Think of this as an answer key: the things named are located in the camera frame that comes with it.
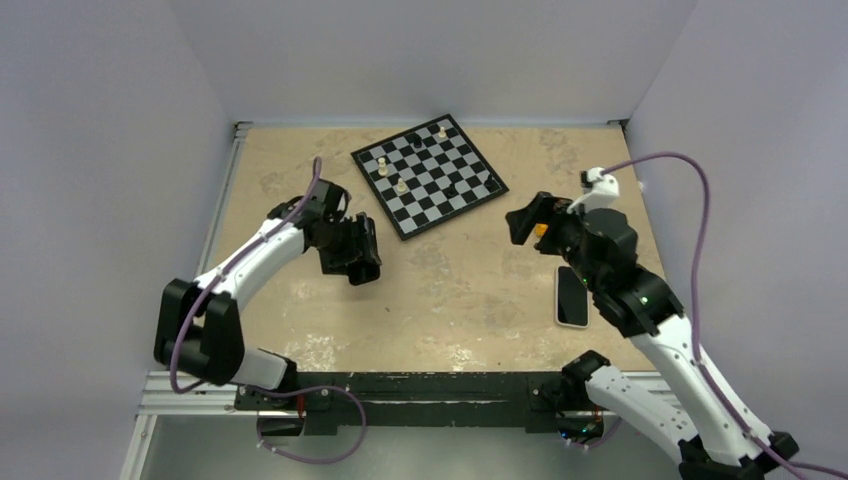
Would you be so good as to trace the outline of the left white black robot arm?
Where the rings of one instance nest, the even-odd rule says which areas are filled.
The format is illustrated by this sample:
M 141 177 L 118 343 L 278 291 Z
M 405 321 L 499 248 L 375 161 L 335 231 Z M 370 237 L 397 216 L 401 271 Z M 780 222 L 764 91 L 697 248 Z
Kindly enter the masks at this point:
M 381 272 L 374 220 L 348 215 L 350 194 L 327 180 L 272 208 L 257 232 L 226 260 L 193 280 L 174 279 L 163 290 L 154 359 L 171 375 L 184 372 L 216 386 L 259 390 L 272 408 L 297 399 L 297 364 L 282 354 L 247 345 L 241 314 L 285 265 L 314 249 L 325 275 L 353 286 Z

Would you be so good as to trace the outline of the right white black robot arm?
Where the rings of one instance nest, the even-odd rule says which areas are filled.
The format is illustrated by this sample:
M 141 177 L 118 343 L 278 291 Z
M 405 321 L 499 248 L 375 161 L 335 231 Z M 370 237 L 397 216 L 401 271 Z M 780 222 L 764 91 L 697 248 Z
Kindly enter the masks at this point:
M 638 263 L 638 234 L 626 215 L 570 207 L 568 199 L 538 193 L 506 214 L 512 243 L 524 244 L 536 225 L 546 225 L 535 249 L 568 263 L 601 316 L 651 362 L 679 405 L 632 384 L 594 351 L 564 367 L 564 399 L 614 412 L 659 446 L 684 479 L 761 479 L 790 468 L 797 442 L 771 430 L 729 387 L 669 285 Z

